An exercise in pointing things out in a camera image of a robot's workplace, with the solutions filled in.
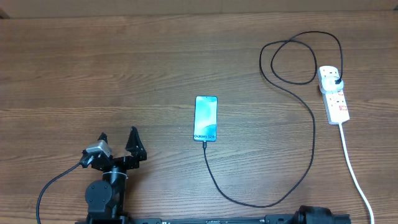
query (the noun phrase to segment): white cable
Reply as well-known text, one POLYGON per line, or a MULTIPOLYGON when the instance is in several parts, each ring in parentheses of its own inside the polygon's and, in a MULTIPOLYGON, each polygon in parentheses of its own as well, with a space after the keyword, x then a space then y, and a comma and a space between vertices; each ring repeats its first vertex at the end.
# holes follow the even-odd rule
POLYGON ((363 191, 362 191, 361 187, 359 186, 358 181, 356 180, 353 168, 351 167, 351 163, 349 162, 349 157, 348 157, 348 152, 347 152, 347 147, 346 147, 346 139, 344 138, 344 132, 343 132, 343 125, 341 123, 338 123, 338 127, 340 129, 341 142, 343 143, 344 155, 346 157, 349 172, 351 173, 351 176, 353 177, 353 181, 355 183, 356 188, 358 189, 359 194, 361 195, 363 201, 365 202, 365 204, 369 210, 369 214, 371 217, 371 224, 374 224, 374 217, 373 217, 373 211, 372 211, 371 205, 369 204, 368 200, 366 199, 365 194, 363 194, 363 191))

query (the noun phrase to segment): extension lead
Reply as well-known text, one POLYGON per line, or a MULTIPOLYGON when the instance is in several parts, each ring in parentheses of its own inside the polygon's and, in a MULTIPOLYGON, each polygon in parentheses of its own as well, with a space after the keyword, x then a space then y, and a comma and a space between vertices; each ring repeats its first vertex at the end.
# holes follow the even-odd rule
POLYGON ((344 156, 347 162, 349 172, 353 178, 355 187, 359 194, 364 200, 366 207, 369 210, 369 216, 371 224, 374 224, 374 216, 371 205, 369 204, 365 194, 356 180, 354 170, 349 161, 346 140, 343 132, 343 123, 349 120, 347 102, 344 96, 343 90, 340 89, 339 84, 330 83, 330 80, 334 80, 338 77, 338 70, 332 66, 322 66, 318 71, 319 88, 322 92, 323 102, 325 104, 326 115, 328 117, 329 124, 338 124, 340 129, 341 143, 343 145, 344 156))
MULTIPOLYGON (((332 77, 326 77, 326 78, 332 78, 332 79, 322 80, 322 76, 320 76, 321 73, 318 73, 318 76, 319 76, 319 79, 320 79, 320 89, 321 89, 321 92, 323 93, 323 96, 324 96, 323 99, 324 99, 324 102, 325 102, 326 113, 327 113, 327 115, 328 115, 328 120, 329 120, 329 122, 330 122, 330 111, 331 111, 331 110, 329 110, 330 107, 329 107, 329 105, 326 103, 327 98, 325 98, 325 95, 326 95, 327 93, 331 93, 331 92, 333 92, 333 94, 337 94, 337 95, 339 95, 339 93, 342 94, 342 93, 343 93, 342 89, 343 89, 343 86, 344 86, 343 81, 342 81, 342 77, 343 77, 343 50, 342 50, 342 48, 341 48, 340 41, 337 39, 337 37, 335 37, 333 34, 330 34, 330 33, 328 33, 328 32, 322 32, 322 31, 306 31, 306 32, 301 32, 301 33, 299 33, 299 34, 297 34, 297 35, 294 35, 294 36, 291 37, 289 40, 275 41, 275 42, 271 42, 271 43, 266 44, 265 46, 263 46, 263 48, 262 48, 261 51, 260 51, 260 57, 259 57, 259 66, 260 66, 260 72, 261 72, 262 76, 263 76, 263 77, 267 80, 267 82, 269 82, 271 85, 273 85, 273 86, 275 86, 275 87, 277 87, 277 88, 279 88, 279 89, 281 89, 281 90, 284 90, 285 92, 287 92, 287 93, 293 95, 294 97, 296 97, 296 99, 298 99, 298 100, 306 107, 306 109, 308 109, 308 112, 310 113, 310 115, 311 115, 311 117, 312 117, 312 123, 313 123, 313 139, 312 139, 312 155, 311 155, 311 160, 310 160, 310 164, 308 165, 308 168, 307 168, 307 170, 304 172, 304 175, 302 176, 302 178, 301 178, 301 179, 300 179, 300 180, 299 180, 299 181, 298 181, 298 182, 297 182, 297 183, 296 183, 296 184, 295 184, 295 185, 294 185, 294 186, 293 186, 281 199, 279 199, 278 201, 276 201, 276 202, 274 202, 274 203, 272 203, 272 204, 269 204, 269 205, 251 205, 251 204, 248 204, 248 203, 239 202, 239 201, 237 201, 237 200, 234 200, 234 199, 228 197, 228 196, 225 195, 224 192, 218 187, 218 184, 217 184, 215 178, 213 177, 213 174, 211 173, 211 170, 210 170, 210 167, 209 167, 209 164, 208 164, 208 161, 207 161, 207 157, 206 157, 207 143, 206 143, 206 141, 204 141, 204 142, 203 142, 203 153, 204 153, 204 156, 205 156, 205 162, 206 162, 206 165, 207 165, 207 169, 209 170, 209 174, 210 174, 211 178, 213 179, 214 185, 216 186, 218 192, 219 192, 222 196, 224 196, 224 198, 228 199, 228 200, 231 201, 231 202, 234 202, 234 203, 239 204, 239 205, 248 206, 248 207, 254 207, 254 208, 267 208, 267 207, 271 207, 271 206, 277 205, 278 203, 280 203, 281 201, 283 201, 283 199, 285 199, 285 198, 286 198, 286 197, 287 197, 287 196, 288 196, 300 183, 301 183, 301 181, 303 181, 304 177, 307 175, 307 173, 309 172, 309 170, 310 170, 310 168, 311 168, 311 166, 312 166, 313 157, 314 157, 314 153, 315 153, 315 118, 314 118, 314 115, 313 115, 313 113, 312 113, 312 110, 310 109, 310 107, 309 107, 299 96, 297 96, 296 94, 292 93, 291 91, 286 90, 285 88, 282 88, 282 87, 276 85, 275 83, 271 82, 271 81, 266 77, 266 74, 264 73, 264 71, 263 71, 263 69, 262 69, 262 65, 261 65, 262 53, 263 53, 264 49, 265 49, 266 47, 270 46, 270 45, 273 45, 273 44, 283 43, 283 44, 276 50, 276 52, 274 53, 274 56, 273 56, 272 59, 271 59, 271 70, 272 70, 273 74, 274 74, 278 79, 282 80, 283 82, 289 83, 289 84, 294 84, 294 85, 306 85, 306 84, 312 82, 312 81, 314 80, 315 76, 317 75, 317 68, 318 68, 317 59, 316 59, 316 57, 315 57, 315 53, 313 52, 313 50, 311 49, 311 47, 310 47, 309 45, 307 45, 307 44, 305 44, 305 43, 303 43, 303 42, 301 42, 301 41, 294 40, 294 38, 297 37, 297 36, 299 36, 299 35, 302 35, 302 34, 309 34, 309 33, 319 33, 319 34, 326 34, 326 35, 332 36, 332 37, 337 41, 337 44, 338 44, 339 50, 340 50, 340 58, 341 58, 341 72, 340 72, 340 75, 338 74, 337 68, 334 68, 334 67, 331 67, 331 68, 334 68, 334 69, 335 69, 334 72, 335 72, 335 71, 337 71, 337 72, 334 73, 334 74, 332 74, 332 72, 330 72, 329 74, 332 74, 333 76, 332 76, 332 77), (312 56, 313 56, 313 59, 314 59, 314 62, 315 62, 315 72, 314 72, 314 74, 313 74, 313 77, 312 77, 309 81, 307 81, 307 82, 298 83, 298 82, 291 82, 291 81, 285 80, 285 79, 281 78, 280 76, 278 76, 278 74, 276 74, 276 72, 275 72, 275 70, 274 70, 273 62, 274 62, 275 56, 277 55, 277 53, 279 52, 279 50, 280 50, 283 46, 285 46, 286 44, 288 44, 289 42, 295 42, 295 43, 298 43, 298 44, 302 44, 302 45, 306 46, 306 47, 311 51, 311 53, 312 53, 312 56)), ((338 109, 341 110, 341 111, 344 111, 344 107, 343 107, 343 106, 341 107, 341 109, 340 109, 340 107, 339 107, 338 109)), ((338 124, 339 127, 340 127, 341 140, 342 140, 342 143, 343 143, 343 149, 344 149, 344 153, 345 153, 345 157, 346 157, 348 169, 349 169, 349 171, 350 171, 350 173, 351 173, 351 176, 352 176, 352 178, 353 178, 353 180, 354 180, 355 186, 357 187, 359 193, 361 194, 361 196, 362 196, 363 200, 365 201, 365 204, 366 204, 366 206, 367 206, 367 208, 368 208, 368 210, 369 210, 369 214, 370 214, 370 217, 371 217, 371 224, 374 224, 374 217, 373 217, 372 208, 370 207, 370 204, 369 204, 368 200, 366 199, 366 197, 365 197, 365 195, 363 194, 361 188, 359 187, 359 184, 358 184, 358 182, 357 182, 357 180, 356 180, 356 177, 355 177, 355 175, 354 175, 354 171, 353 171, 353 169, 352 169, 351 163, 349 162, 349 158, 348 158, 348 153, 347 153, 346 144, 345 144, 345 139, 344 139, 344 134, 343 134, 343 127, 342 127, 342 122, 344 122, 344 119, 347 119, 347 117, 348 117, 348 119, 349 119, 348 112, 347 112, 347 116, 345 116, 345 115, 344 115, 344 116, 339 115, 338 117, 340 117, 340 118, 339 118, 340 121, 339 121, 337 124, 338 124)))

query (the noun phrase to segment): power plug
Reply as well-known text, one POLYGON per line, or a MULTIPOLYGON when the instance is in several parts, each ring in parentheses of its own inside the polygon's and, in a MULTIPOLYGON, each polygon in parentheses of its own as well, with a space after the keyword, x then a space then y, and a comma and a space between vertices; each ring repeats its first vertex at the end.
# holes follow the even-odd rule
POLYGON ((318 70, 319 87, 322 93, 330 93, 332 91, 342 90, 344 82, 336 84, 336 80, 340 78, 338 69, 333 66, 322 66, 318 70))
POLYGON ((343 81, 339 84, 335 83, 339 77, 335 67, 322 66, 318 70, 319 87, 329 124, 339 124, 349 120, 347 102, 343 93, 343 81))

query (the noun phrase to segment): white power strip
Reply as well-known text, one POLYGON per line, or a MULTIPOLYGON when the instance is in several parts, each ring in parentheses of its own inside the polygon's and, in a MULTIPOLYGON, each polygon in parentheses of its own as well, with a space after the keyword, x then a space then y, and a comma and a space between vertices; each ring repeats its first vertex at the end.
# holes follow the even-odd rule
POLYGON ((335 84, 335 79, 339 78, 337 68, 332 66, 320 67, 318 70, 318 78, 329 124, 339 124, 348 121, 349 114, 347 102, 343 93, 343 84, 335 84))
POLYGON ((343 93, 343 81, 336 84, 335 80, 339 77, 337 68, 332 66, 322 66, 318 70, 319 87, 322 92, 323 103, 325 104, 326 115, 328 116, 329 124, 338 124, 341 135, 341 142, 343 144, 344 155, 346 158, 349 172, 353 178, 354 184, 364 200, 370 215, 371 224, 374 224, 374 216, 371 205, 369 204, 365 194, 356 180, 354 170, 349 161, 346 140, 343 132, 343 123, 349 120, 347 102, 343 93))

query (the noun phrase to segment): smartphone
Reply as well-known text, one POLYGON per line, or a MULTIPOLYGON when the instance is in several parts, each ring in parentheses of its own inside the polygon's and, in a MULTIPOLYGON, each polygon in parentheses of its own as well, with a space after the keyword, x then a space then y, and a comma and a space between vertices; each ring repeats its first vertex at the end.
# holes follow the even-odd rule
POLYGON ((217 140, 217 96, 197 96, 193 140, 217 140))

